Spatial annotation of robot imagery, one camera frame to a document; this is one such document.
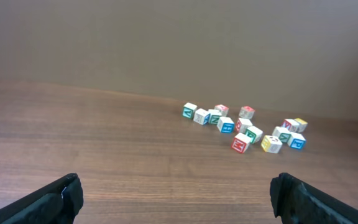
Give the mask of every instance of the wooden table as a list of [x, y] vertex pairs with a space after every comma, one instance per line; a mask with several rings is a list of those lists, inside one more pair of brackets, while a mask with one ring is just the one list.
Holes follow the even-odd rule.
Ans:
[[267, 134], [284, 118], [307, 120], [306, 146], [239, 154], [234, 134], [183, 118], [184, 103], [0, 81], [0, 208], [77, 172], [76, 223], [280, 223], [270, 181], [289, 172], [358, 209], [358, 122], [257, 110]]

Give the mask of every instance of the beige backdrop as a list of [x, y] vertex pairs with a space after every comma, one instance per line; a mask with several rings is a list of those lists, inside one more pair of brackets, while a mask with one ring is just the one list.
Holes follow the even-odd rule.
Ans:
[[0, 78], [358, 119], [358, 0], [0, 0]]

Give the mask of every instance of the wooden surface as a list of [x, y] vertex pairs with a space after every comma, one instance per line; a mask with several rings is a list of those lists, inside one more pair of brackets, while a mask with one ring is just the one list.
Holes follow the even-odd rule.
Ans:
[[259, 142], [242, 155], [234, 134], [181, 117], [183, 104], [0, 81], [0, 208], [77, 172], [85, 204], [75, 223], [280, 223], [270, 181], [289, 172], [358, 209], [357, 122], [257, 110], [267, 134], [301, 116], [307, 143], [268, 154]]

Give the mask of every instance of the letter on block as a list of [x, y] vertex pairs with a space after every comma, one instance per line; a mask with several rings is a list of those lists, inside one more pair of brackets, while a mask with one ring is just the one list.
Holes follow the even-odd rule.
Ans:
[[199, 124], [208, 124], [209, 121], [209, 112], [204, 110], [204, 109], [198, 109], [196, 110], [196, 113], [194, 114], [194, 119], [193, 121], [196, 121]]
[[252, 122], [249, 119], [239, 118], [236, 123], [236, 131], [238, 133], [245, 133], [247, 128], [252, 126]]
[[194, 112], [197, 110], [197, 105], [193, 103], [187, 103], [183, 106], [183, 111], [181, 115], [188, 119], [193, 119]]
[[222, 116], [222, 113], [218, 110], [212, 110], [212, 109], [209, 109], [208, 112], [211, 114], [211, 117], [209, 118], [209, 123], [217, 124], [219, 118]]
[[250, 106], [243, 106], [240, 109], [239, 117], [245, 119], [251, 119], [255, 113], [255, 110], [252, 109]]
[[246, 136], [245, 134], [238, 133], [231, 144], [232, 149], [237, 152], [244, 153], [251, 142], [251, 138]]
[[224, 105], [216, 105], [214, 109], [220, 111], [222, 116], [227, 116], [227, 113], [229, 112], [229, 108]]
[[264, 140], [261, 143], [262, 148], [265, 152], [278, 153], [281, 149], [283, 143], [276, 136], [264, 137]]
[[262, 134], [264, 132], [255, 127], [255, 126], [251, 126], [249, 128], [247, 128], [246, 130], [246, 136], [250, 137], [252, 140], [251, 140], [251, 143], [255, 143], [255, 142], [258, 142], [260, 140], [260, 138], [262, 137]]
[[281, 142], [286, 143], [291, 137], [291, 132], [287, 128], [275, 127], [272, 136], [276, 136]]
[[302, 134], [291, 132], [290, 140], [287, 143], [291, 148], [301, 150], [305, 146], [306, 139]]
[[303, 131], [306, 129], [308, 123], [307, 123], [306, 121], [303, 121], [303, 120], [300, 119], [300, 118], [295, 119], [295, 121], [299, 123], [299, 127], [298, 127], [297, 132], [298, 132], [298, 133], [303, 132]]
[[294, 119], [285, 119], [281, 127], [287, 128], [289, 131], [296, 132], [299, 127], [299, 123]]
[[234, 122], [227, 117], [220, 117], [217, 127], [221, 133], [230, 134], [234, 129]]

